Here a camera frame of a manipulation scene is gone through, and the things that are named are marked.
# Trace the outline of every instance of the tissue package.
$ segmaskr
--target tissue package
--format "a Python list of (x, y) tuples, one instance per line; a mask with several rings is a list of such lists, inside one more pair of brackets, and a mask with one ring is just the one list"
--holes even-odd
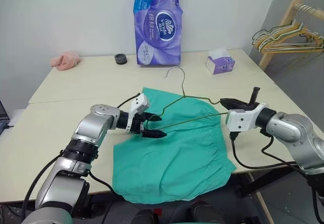
[(181, 57), (179, 0), (135, 0), (137, 63), (178, 65)]

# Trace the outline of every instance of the green cloth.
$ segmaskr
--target green cloth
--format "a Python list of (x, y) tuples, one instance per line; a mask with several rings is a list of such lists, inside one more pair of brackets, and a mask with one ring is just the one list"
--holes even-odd
[[(144, 88), (150, 101), (148, 112), (160, 114), (180, 95)], [(158, 129), (217, 111), (208, 103), (184, 98), (166, 109)], [(161, 139), (133, 138), (114, 146), (113, 188), (133, 203), (156, 204), (191, 200), (224, 186), (235, 166), (227, 159), (220, 116), (163, 129)]]

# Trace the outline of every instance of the wooden clothes rack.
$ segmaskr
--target wooden clothes rack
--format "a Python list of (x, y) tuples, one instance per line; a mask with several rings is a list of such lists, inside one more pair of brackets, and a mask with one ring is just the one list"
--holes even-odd
[[(303, 3), (302, 0), (292, 0), (288, 6), (288, 9), (285, 12), (285, 15), (283, 16), (280, 26), (281, 25), (290, 25), (296, 15), (297, 8), (300, 6), (300, 3)], [(322, 21), (324, 21), (324, 11), (321, 9), (316, 9), (314, 12), (310, 14), (311, 16), (318, 18)], [(273, 53), (266, 53), (262, 56), (259, 66), (262, 70), (265, 70), (265, 68), (270, 63)]]

